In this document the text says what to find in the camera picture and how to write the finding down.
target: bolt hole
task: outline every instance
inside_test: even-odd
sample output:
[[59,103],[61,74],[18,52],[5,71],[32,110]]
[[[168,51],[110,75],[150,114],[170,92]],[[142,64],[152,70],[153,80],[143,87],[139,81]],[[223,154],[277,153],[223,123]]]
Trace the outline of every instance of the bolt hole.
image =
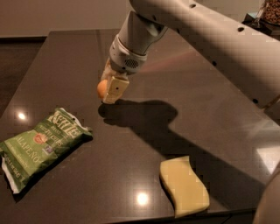
[[239,27],[239,28],[237,29],[238,32],[242,32],[242,31],[244,31],[244,30],[245,30],[244,27]]

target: orange ball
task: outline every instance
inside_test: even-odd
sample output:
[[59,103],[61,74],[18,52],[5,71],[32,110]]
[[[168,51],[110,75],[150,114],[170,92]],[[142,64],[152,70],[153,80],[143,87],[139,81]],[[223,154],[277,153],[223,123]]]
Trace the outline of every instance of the orange ball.
[[102,80],[97,85],[97,94],[98,94],[98,97],[101,99],[103,99],[106,94],[107,82],[108,82],[107,80]]

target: green packaging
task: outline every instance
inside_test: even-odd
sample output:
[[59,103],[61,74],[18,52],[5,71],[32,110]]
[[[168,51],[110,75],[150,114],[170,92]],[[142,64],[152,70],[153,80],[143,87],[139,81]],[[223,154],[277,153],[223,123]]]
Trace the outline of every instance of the green packaging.
[[30,131],[0,143],[2,169],[13,193],[20,193],[35,173],[43,171],[73,147],[92,140],[90,128],[63,108]]

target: green bag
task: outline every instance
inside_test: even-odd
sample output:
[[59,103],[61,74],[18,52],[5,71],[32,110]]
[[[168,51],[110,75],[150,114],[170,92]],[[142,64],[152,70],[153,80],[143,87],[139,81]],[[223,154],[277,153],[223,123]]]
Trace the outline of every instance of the green bag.
[[92,140],[90,128],[63,108],[34,129],[0,143],[2,169],[13,193],[20,193],[35,173],[43,171],[73,147]]

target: yellow sponge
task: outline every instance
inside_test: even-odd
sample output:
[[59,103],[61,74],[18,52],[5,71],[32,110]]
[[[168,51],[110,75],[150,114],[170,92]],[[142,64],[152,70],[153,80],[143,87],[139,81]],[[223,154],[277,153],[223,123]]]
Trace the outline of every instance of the yellow sponge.
[[193,172],[188,156],[162,162],[160,178],[174,203],[175,218],[209,207],[207,189]]

